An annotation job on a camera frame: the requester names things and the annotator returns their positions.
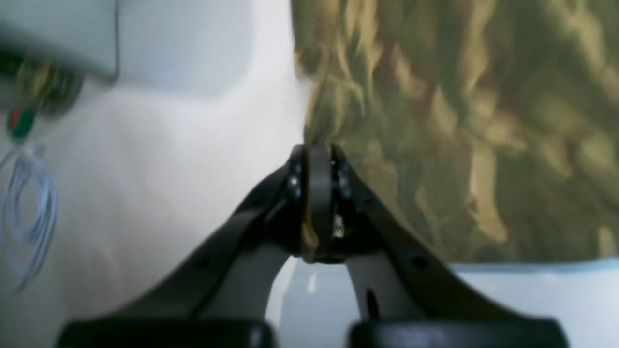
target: blue cable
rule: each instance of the blue cable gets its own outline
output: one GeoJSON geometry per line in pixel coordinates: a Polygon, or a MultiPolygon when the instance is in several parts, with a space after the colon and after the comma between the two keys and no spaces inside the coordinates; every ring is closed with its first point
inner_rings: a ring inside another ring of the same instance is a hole
{"type": "Polygon", "coordinates": [[[56,184],[45,165],[41,151],[12,149],[0,162],[0,170],[17,156],[0,206],[0,257],[9,266],[12,281],[0,278],[0,294],[21,292],[41,269],[50,247],[56,222],[58,194],[56,184]],[[37,218],[31,226],[20,221],[19,199],[26,184],[32,181],[38,204],[37,218]],[[25,264],[20,264],[13,249],[15,243],[31,247],[25,264]]]}

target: coiled wire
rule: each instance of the coiled wire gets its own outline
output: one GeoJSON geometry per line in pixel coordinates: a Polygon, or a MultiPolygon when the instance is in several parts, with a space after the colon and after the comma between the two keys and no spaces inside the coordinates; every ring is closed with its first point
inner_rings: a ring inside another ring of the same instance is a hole
{"type": "Polygon", "coordinates": [[[0,162],[0,171],[17,156],[13,173],[7,182],[0,206],[0,257],[8,267],[9,279],[0,276],[0,294],[20,292],[33,279],[45,260],[56,222],[56,184],[45,165],[40,149],[14,148],[0,162]],[[19,200],[28,182],[37,196],[37,217],[32,225],[24,226],[20,219],[19,200]],[[21,263],[16,245],[30,248],[21,263]]]}

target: blue edge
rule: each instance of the blue edge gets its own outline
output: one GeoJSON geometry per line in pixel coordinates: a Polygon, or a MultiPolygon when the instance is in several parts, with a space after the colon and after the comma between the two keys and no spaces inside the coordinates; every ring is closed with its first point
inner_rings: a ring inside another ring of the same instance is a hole
{"type": "Polygon", "coordinates": [[[595,261],[583,261],[576,263],[511,263],[511,264],[465,264],[450,263],[449,268],[458,273],[532,273],[532,272],[556,272],[578,273],[597,271],[619,271],[619,258],[595,261]]]}

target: black mount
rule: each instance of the black mount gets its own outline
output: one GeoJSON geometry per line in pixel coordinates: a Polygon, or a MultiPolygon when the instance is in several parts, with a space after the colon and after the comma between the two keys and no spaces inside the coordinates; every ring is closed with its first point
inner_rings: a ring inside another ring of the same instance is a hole
{"type": "Polygon", "coordinates": [[[276,347],[264,315],[291,255],[348,267],[362,317],[351,348],[567,347],[554,320],[516,314],[460,281],[398,225],[339,147],[301,145],[159,286],[69,325],[58,347],[276,347]]]}

